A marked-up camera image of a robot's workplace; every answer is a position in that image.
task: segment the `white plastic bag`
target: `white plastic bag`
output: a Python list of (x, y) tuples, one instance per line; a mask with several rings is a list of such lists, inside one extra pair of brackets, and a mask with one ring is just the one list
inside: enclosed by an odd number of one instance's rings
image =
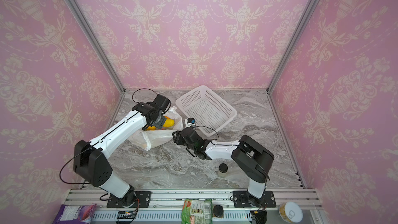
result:
[(170, 107), (169, 111), (164, 114), (164, 116), (174, 120), (174, 125), (172, 127), (165, 128), (165, 130), (138, 130), (128, 137), (127, 140), (147, 151), (172, 140), (173, 132), (177, 130), (182, 131), (182, 117), (177, 113), (176, 109), (177, 107)]

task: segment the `white plastic basket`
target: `white plastic basket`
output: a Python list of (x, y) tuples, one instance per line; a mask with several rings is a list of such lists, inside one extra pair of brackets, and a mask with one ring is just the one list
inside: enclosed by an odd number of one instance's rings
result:
[(218, 132), (237, 115), (235, 108), (204, 85), (181, 96), (176, 105), (188, 118), (195, 119), (196, 126), (205, 126), (198, 128), (207, 137), (215, 132), (206, 127)]

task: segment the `damask pattern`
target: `damask pattern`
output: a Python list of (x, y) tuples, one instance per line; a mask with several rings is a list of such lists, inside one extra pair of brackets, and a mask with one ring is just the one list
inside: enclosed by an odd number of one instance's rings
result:
[(126, 88), (170, 89), (268, 87), (308, 0), (77, 1)]
[(320, 0), (273, 98), (330, 223), (397, 223), (398, 8)]
[[(63, 0), (1, 0), (0, 9), (0, 213), (50, 223), (70, 189), (60, 168), (76, 142), (103, 132), (119, 92)], [(117, 43), (103, 12), (84, 9)], [(63, 179), (80, 182), (72, 164)]]

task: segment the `green plastic bag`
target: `green plastic bag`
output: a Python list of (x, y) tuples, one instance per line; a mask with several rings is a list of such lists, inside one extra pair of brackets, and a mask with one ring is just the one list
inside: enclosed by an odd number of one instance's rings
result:
[(204, 201), (186, 199), (182, 207), (181, 224), (212, 224), (211, 199)]

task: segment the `gray marble surface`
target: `gray marble surface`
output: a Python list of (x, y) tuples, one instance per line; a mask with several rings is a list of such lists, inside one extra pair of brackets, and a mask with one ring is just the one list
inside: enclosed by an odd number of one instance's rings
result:
[[(135, 105), (132, 92), (127, 92), (117, 114), (121, 120)], [(175, 105), (176, 99), (188, 91), (157, 91)], [(221, 141), (234, 141), (248, 135), (268, 150), (275, 159), (269, 172), (267, 187), (299, 187), (289, 155), (272, 113), (264, 90), (215, 91), (232, 105), (238, 115), (218, 134)], [(141, 90), (134, 95), (136, 101), (152, 101), (155, 94)], [(232, 160), (200, 160), (189, 155), (184, 146), (169, 141), (145, 151), (128, 140), (108, 159), (114, 171), (137, 189), (153, 188), (245, 188), (249, 178)], [(226, 174), (218, 175), (220, 163), (228, 165)]]

